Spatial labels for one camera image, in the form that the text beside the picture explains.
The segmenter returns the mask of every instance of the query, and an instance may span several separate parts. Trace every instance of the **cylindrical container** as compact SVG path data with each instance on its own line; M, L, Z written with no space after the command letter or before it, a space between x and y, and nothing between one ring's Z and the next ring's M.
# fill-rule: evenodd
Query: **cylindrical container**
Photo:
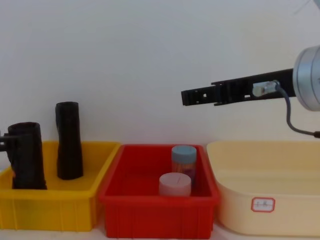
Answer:
M57 175L63 180L80 178L84 171L78 103L58 103L55 106L55 122L59 134Z
M187 197L191 194L191 178L179 172L163 174L159 179L159 195Z
M196 175L197 149L189 145L177 145L171 151L172 172L188 175L192 182Z
M46 190L39 123L20 122L8 127L6 136L17 139L6 143L6 152L14 172L13 189Z

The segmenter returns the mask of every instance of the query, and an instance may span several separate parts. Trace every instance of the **silver metal cylinder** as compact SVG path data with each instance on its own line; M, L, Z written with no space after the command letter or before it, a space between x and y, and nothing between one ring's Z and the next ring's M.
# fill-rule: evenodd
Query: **silver metal cylinder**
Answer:
M320 111L320 45L303 50L293 68L293 88L299 102Z

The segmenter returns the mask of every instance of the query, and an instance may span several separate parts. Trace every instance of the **cream plastic tub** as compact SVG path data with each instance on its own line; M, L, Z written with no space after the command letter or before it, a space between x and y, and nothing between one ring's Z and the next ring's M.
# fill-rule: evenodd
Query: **cream plastic tub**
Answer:
M248 235L320 236L320 142L218 141L219 221Z

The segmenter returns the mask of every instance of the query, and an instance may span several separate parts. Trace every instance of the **yellow plastic bin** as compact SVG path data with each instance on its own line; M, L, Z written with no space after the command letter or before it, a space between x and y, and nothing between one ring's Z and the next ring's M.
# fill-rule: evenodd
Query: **yellow plastic bin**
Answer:
M218 141L207 146L218 219L247 235L320 236L320 143Z
M102 205L96 193L120 143L83 142L82 177L57 177L58 142L44 142L43 165L48 190L12 189L11 168L0 174L0 228L90 231Z

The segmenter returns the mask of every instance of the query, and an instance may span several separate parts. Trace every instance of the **black cable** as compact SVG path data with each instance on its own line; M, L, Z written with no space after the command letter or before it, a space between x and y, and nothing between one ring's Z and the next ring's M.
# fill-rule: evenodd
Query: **black cable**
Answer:
M290 117L291 117L290 98L289 98L288 94L286 93L286 91L280 86L278 81L275 81L275 82L276 82L275 90L277 90L279 93L281 93L281 95L285 99L285 103L286 103L286 123L288 124L289 128L291 128L293 131L295 131L297 133L310 135L310 136L314 136L315 138L319 138L320 136L319 136L318 132L311 132L311 131L301 130L301 129L298 129L298 128L296 128L296 127L294 127L292 125L291 120L290 120Z

